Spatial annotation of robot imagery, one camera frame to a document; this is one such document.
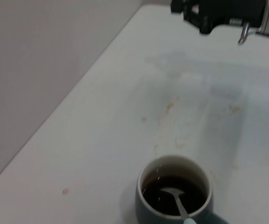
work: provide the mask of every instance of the mug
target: mug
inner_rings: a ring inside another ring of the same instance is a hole
[[[150,162],[139,174],[135,193],[135,210],[140,224],[183,224],[183,220],[180,216],[171,216],[155,210],[143,197],[142,190],[159,175],[182,177],[197,185],[207,198],[202,207],[190,213],[189,217],[198,224],[205,223],[204,220],[208,220],[209,217],[212,217],[212,185],[206,172],[189,158],[167,155]]]

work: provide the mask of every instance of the dark liquid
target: dark liquid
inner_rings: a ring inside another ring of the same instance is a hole
[[[206,201],[205,193],[191,181],[176,176],[160,177],[146,186],[143,196],[152,208],[163,214],[180,216],[174,196],[161,191],[165,187],[177,188],[184,192],[179,198],[189,214],[201,208]]]

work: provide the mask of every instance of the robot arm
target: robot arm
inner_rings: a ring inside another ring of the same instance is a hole
[[[210,34],[218,25],[243,26],[239,43],[245,42],[249,28],[269,36],[269,0],[172,0],[171,11],[183,13],[184,20]]]

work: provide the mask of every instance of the white wall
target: white wall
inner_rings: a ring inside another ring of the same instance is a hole
[[[0,172],[140,5],[0,0]]]

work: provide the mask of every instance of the coffee stain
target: coffee stain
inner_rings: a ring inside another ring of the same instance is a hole
[[[141,118],[141,122],[142,122],[142,123],[146,123],[146,121],[147,121],[147,118],[146,118],[146,117],[142,117],[142,118]]]
[[[173,108],[173,106],[174,106],[174,103],[173,103],[173,102],[171,102],[171,103],[169,103],[169,104],[167,105],[166,114],[169,113],[169,111]]]
[[[186,139],[184,137],[175,138],[175,148],[178,150],[184,149],[186,144]]]
[[[154,152],[154,154],[155,154],[156,157],[159,156],[158,149],[159,149],[159,145],[155,144],[155,145],[153,146],[153,152]]]
[[[218,178],[218,176],[213,171],[211,171],[211,170],[209,170],[209,175],[210,175],[212,181],[214,182],[214,184],[219,185],[219,178]]]
[[[63,195],[66,195],[66,194],[68,194],[68,192],[69,192],[69,189],[68,189],[68,188],[65,188],[65,189],[63,190],[62,194],[63,194]]]
[[[232,170],[235,170],[235,171],[239,170],[239,167],[237,164],[233,164],[231,168],[232,168]]]
[[[232,114],[236,114],[241,110],[241,107],[237,105],[230,105],[229,110],[231,111]]]

